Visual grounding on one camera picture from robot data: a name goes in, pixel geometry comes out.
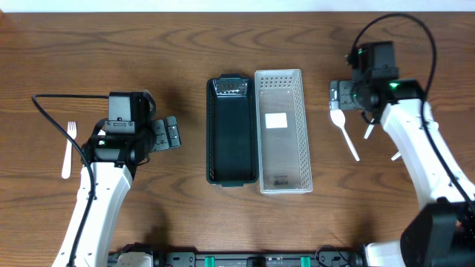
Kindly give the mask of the white plastic spoon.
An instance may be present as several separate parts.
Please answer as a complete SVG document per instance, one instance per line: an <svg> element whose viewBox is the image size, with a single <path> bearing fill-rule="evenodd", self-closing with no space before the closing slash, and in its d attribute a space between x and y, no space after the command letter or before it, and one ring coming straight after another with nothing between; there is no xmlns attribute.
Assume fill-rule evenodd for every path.
<svg viewBox="0 0 475 267"><path fill-rule="evenodd" d="M341 132L342 132L342 134L345 138L345 141L348 145L348 148L350 149L350 152L353 155L355 161L359 162L360 157L359 157L359 155L357 153L357 150L354 147L354 144L351 141L350 136L348 135L347 130L345 128L346 117L345 117L343 111L342 110L330 110L330 118L332 120L332 123L341 130Z"/></svg>
<svg viewBox="0 0 475 267"><path fill-rule="evenodd" d="M368 139L372 130L374 129L374 124L369 124L368 127L367 127L367 130L364 134L364 139Z"/></svg>
<svg viewBox="0 0 475 267"><path fill-rule="evenodd" d="M395 161L395 160L397 160L400 156L401 156L401 153L398 151L398 152L396 152L396 153L391 157L391 160L392 160L392 161Z"/></svg>

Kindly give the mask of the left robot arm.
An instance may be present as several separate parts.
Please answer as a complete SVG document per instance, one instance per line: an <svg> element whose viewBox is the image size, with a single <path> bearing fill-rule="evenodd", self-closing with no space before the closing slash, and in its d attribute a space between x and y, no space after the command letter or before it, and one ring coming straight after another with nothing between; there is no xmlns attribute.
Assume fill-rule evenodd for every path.
<svg viewBox="0 0 475 267"><path fill-rule="evenodd" d="M81 147L83 168L70 224L55 266L106 266L117 218L137 168L154 152L181 144L173 116L155 119L148 91L112 92L108 118Z"/></svg>

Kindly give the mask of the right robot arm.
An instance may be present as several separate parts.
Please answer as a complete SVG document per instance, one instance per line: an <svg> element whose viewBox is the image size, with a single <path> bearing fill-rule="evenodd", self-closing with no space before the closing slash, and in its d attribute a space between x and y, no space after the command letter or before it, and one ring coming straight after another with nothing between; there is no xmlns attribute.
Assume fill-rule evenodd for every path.
<svg viewBox="0 0 475 267"><path fill-rule="evenodd" d="M420 211L395 241L368 243L353 266L473 266L474 184L465 176L434 121L425 92L400 79L392 42L354 46L352 78L330 84L330 116L370 114L399 150Z"/></svg>

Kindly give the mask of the black plastic basket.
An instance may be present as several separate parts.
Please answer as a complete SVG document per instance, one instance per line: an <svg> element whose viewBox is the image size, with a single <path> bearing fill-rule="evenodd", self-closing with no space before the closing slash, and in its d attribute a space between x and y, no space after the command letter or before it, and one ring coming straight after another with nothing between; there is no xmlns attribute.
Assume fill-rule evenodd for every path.
<svg viewBox="0 0 475 267"><path fill-rule="evenodd" d="M254 81L223 74L206 84L206 179L241 187L259 177Z"/></svg>

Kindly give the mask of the white label sticker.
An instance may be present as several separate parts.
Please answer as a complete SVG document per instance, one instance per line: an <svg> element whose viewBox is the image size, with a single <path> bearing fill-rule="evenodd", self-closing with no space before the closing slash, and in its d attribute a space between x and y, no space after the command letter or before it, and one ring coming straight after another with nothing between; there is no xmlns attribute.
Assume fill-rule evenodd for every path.
<svg viewBox="0 0 475 267"><path fill-rule="evenodd" d="M266 129L288 127L286 113L266 113L264 119Z"/></svg>

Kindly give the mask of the clear plastic basket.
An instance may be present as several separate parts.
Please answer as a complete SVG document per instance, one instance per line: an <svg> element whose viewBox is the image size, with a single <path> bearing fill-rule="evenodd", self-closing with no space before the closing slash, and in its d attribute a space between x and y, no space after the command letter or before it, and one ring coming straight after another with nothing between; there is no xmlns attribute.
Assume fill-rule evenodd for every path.
<svg viewBox="0 0 475 267"><path fill-rule="evenodd" d="M258 70L255 94L261 193L311 192L312 169L301 71ZM266 113L286 113L288 127L266 129Z"/></svg>

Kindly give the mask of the white plastic fork far left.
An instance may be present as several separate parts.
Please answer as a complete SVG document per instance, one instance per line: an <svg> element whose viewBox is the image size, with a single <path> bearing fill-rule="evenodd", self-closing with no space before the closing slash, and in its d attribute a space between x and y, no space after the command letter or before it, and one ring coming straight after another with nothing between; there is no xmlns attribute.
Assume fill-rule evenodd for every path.
<svg viewBox="0 0 475 267"><path fill-rule="evenodd" d="M77 125L76 122L69 122L68 123L68 129L67 129L68 135L75 140L77 137ZM67 141L66 143L66 148L65 148L65 157L62 165L62 178L63 179L68 179L71 175L71 168L72 168L72 143L70 140Z"/></svg>

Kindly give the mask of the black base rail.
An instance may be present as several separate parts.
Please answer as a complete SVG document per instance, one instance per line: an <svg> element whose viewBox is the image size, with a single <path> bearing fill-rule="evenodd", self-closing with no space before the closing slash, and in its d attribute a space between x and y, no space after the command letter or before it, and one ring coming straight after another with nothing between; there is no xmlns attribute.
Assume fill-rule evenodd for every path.
<svg viewBox="0 0 475 267"><path fill-rule="evenodd" d="M357 251L342 251L325 245L315 252L292 253L200 253L196 251L154 250L141 243L128 244L108 256L107 266L150 267L351 267L366 266Z"/></svg>

